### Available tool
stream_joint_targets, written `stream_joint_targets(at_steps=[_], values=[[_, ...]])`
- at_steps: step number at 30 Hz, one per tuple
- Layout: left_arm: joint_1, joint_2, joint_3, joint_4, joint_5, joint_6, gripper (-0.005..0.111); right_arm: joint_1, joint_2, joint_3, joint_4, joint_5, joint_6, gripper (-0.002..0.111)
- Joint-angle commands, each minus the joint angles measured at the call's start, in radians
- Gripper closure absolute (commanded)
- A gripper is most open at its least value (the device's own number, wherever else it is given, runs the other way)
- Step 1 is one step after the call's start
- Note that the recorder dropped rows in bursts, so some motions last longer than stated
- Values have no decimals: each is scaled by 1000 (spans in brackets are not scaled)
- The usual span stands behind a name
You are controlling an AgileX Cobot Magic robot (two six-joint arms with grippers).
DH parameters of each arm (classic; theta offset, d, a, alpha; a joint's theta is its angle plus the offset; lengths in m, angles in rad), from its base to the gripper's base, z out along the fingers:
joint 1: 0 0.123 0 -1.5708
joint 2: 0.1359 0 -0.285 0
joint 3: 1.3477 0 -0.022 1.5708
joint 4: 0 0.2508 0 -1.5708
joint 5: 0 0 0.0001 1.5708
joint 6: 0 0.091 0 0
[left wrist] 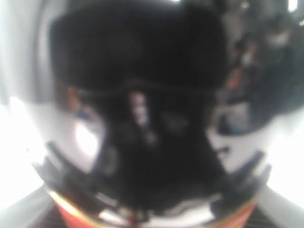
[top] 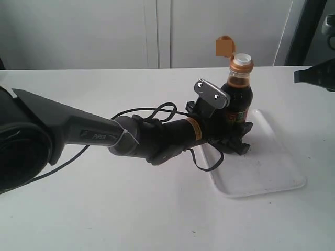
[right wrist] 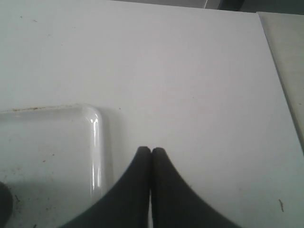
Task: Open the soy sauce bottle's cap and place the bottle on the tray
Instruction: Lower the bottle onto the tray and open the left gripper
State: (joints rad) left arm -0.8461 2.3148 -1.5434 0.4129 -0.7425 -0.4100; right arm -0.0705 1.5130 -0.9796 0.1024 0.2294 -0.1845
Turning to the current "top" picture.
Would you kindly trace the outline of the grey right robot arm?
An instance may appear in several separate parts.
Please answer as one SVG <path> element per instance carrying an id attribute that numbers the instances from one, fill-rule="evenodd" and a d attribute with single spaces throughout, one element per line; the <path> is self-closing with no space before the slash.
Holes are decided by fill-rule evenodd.
<path id="1" fill-rule="evenodd" d="M 327 37 L 327 46 L 334 51 L 331 39 L 334 38 L 334 14 L 329 14 L 321 27 L 321 32 Z M 324 88 L 334 93 L 334 58 L 294 72 L 294 83 L 307 83 Z"/>

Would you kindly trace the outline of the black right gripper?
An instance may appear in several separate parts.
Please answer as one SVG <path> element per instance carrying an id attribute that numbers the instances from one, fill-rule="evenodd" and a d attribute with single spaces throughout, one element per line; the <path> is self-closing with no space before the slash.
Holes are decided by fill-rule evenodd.
<path id="1" fill-rule="evenodd" d="M 294 83 L 308 83 L 334 91 L 334 59 L 294 72 Z"/>

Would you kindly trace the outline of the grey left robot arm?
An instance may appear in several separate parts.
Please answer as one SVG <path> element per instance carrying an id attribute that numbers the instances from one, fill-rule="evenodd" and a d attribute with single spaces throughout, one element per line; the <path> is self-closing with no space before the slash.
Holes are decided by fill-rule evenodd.
<path id="1" fill-rule="evenodd" d="M 199 102 L 188 102 L 184 119 L 173 120 L 176 105 L 167 102 L 150 116 L 121 112 L 102 118 L 22 89 L 1 89 L 1 193 L 44 178 L 68 144 L 105 146 L 117 156 L 143 158 L 154 166 L 208 143 L 220 155 L 243 155 L 242 138 L 252 122 L 230 125 L 222 115 L 206 118 Z"/>

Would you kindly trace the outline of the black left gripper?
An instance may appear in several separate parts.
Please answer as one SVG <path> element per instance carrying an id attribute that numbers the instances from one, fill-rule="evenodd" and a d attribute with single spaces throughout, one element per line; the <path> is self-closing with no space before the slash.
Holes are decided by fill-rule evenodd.
<path id="1" fill-rule="evenodd" d="M 194 134 L 196 139 L 186 143 L 184 151 L 209 143 L 218 151 L 226 154 L 244 155 L 250 148 L 250 144 L 243 143 L 243 137 L 253 127 L 252 122 L 230 124 L 227 120 L 226 108 L 215 109 L 205 101 L 188 101 L 185 107 L 189 117 L 197 122 Z"/>

